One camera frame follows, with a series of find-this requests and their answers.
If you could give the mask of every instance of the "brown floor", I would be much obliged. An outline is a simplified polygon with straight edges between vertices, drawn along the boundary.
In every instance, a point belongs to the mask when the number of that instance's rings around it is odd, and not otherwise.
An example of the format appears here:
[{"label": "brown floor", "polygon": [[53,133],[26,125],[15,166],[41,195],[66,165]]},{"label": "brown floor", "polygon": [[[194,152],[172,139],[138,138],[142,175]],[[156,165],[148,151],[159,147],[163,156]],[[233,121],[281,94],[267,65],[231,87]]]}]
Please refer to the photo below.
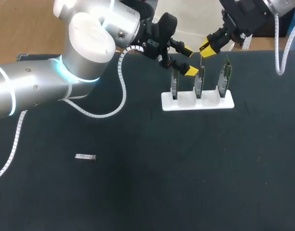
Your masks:
[{"label": "brown floor", "polygon": [[61,53],[65,25],[53,15],[54,0],[0,0],[0,64],[18,53]]}]

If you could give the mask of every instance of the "white stand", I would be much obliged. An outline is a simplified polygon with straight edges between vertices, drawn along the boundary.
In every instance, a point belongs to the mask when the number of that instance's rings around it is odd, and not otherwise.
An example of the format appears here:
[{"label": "white stand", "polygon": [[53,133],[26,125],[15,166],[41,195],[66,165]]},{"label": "white stand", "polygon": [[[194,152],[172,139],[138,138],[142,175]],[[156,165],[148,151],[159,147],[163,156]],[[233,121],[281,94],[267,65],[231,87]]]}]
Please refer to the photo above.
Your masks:
[{"label": "white stand", "polygon": [[173,100],[172,92],[161,94],[162,109],[164,111],[188,111],[234,108],[231,92],[227,90],[226,97],[219,96],[218,89],[202,91],[201,99],[197,99],[193,91],[179,91],[177,100]]}]

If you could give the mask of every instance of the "black mat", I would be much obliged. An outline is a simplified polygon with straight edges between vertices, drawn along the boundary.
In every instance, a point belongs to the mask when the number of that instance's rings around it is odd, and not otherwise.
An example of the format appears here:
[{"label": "black mat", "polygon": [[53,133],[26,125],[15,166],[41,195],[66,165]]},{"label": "black mat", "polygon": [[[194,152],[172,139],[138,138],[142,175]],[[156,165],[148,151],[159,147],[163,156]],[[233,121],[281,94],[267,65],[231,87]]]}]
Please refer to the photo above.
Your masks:
[{"label": "black mat", "polygon": [[[206,62],[206,90],[223,55]],[[0,179],[0,231],[295,231],[295,53],[282,77],[273,52],[228,55],[232,110],[163,112],[170,71],[128,55],[116,116],[88,118],[65,102],[28,111]],[[76,103],[93,113],[120,104],[117,58]],[[0,169],[18,116],[0,120]]]}]

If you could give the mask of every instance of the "white cable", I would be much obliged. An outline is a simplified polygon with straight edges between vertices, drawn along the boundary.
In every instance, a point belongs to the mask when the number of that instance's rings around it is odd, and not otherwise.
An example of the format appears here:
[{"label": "white cable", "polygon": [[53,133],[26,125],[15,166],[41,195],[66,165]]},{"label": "white cable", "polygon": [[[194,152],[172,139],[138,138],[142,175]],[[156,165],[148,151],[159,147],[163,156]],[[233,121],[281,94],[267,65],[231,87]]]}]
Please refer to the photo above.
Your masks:
[{"label": "white cable", "polygon": [[17,124],[17,129],[16,129],[16,135],[15,135],[15,138],[13,141],[13,149],[11,151],[11,154],[10,154],[6,164],[4,165],[2,170],[0,171],[0,177],[4,174],[4,172],[8,169],[9,165],[11,165],[11,163],[13,161],[13,157],[14,157],[14,154],[16,153],[16,149],[17,149],[17,145],[18,145],[18,141],[19,141],[22,122],[23,122],[23,119],[24,119],[24,116],[26,115],[26,113],[27,113],[27,110],[21,112],[21,114],[20,114],[19,121]]},{"label": "white cable", "polygon": [[288,54],[290,51],[291,44],[293,42],[293,39],[295,37],[295,26],[288,38],[286,47],[283,52],[283,57],[282,57],[282,67],[280,68],[279,64],[279,19],[278,16],[275,14],[275,64],[276,64],[276,72],[278,75],[282,75],[286,69],[286,64],[287,64],[287,58]]},{"label": "white cable", "polygon": [[[83,110],[82,108],[80,108],[79,106],[77,106],[76,104],[74,104],[70,100],[64,100],[64,101],[67,102],[68,104],[70,104],[71,106],[73,106],[75,109],[77,109],[81,113],[85,114],[86,116],[92,117],[92,118],[106,118],[106,117],[110,117],[110,116],[115,115],[117,112],[119,112],[123,108],[123,106],[125,105],[125,102],[126,102],[126,86],[125,86],[123,75],[122,75],[122,61],[124,59],[124,56],[128,52],[133,51],[133,50],[144,52],[143,47],[131,46],[131,47],[126,48],[120,56],[119,64],[118,64],[118,74],[119,74],[119,78],[120,78],[120,82],[121,82],[121,86],[122,86],[122,90],[123,90],[123,99],[122,99],[120,106],[116,110],[114,110],[113,112],[106,114],[106,115],[93,115],[91,113],[86,112],[85,110]],[[8,169],[8,167],[10,166],[10,164],[13,161],[14,155],[16,153],[19,137],[20,137],[21,126],[22,126],[23,119],[24,119],[24,116],[26,115],[26,113],[27,113],[27,110],[21,112],[21,115],[19,117],[19,121],[17,124],[16,135],[15,135],[15,138],[13,141],[13,149],[11,151],[11,154],[10,154],[6,164],[4,165],[2,170],[0,171],[0,177],[5,173],[5,171]]]},{"label": "white cable", "polygon": [[140,46],[130,46],[130,47],[127,47],[123,51],[123,53],[121,54],[120,59],[119,59],[119,63],[118,63],[118,74],[119,74],[119,78],[120,78],[120,82],[121,82],[121,86],[122,86],[122,90],[123,90],[123,98],[122,98],[122,102],[119,105],[119,107],[117,109],[115,109],[113,112],[108,113],[108,114],[105,114],[105,115],[94,115],[94,114],[91,114],[91,113],[83,110],[82,108],[80,108],[78,105],[76,105],[75,103],[73,103],[70,100],[64,100],[64,101],[67,102],[72,107],[74,107],[75,109],[77,109],[78,111],[80,111],[81,113],[85,114],[86,116],[92,117],[92,118],[97,118],[97,119],[107,118],[107,117],[113,116],[116,113],[118,113],[124,107],[125,102],[126,102],[126,86],[125,86],[123,75],[122,75],[122,62],[123,62],[124,56],[128,52],[133,51],[133,50],[141,51],[141,52],[144,51],[143,50],[143,47],[140,47]]}]

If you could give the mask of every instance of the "screw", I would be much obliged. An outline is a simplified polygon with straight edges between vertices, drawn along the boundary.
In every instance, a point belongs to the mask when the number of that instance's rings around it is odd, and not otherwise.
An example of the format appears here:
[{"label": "screw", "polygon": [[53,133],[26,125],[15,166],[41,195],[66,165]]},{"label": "screw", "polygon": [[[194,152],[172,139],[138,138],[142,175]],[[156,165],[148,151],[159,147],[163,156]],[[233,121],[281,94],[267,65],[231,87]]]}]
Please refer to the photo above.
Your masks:
[{"label": "screw", "polygon": [[118,37],[119,37],[120,39],[125,38],[125,34],[124,34],[123,32],[120,32],[119,35],[118,35]]}]

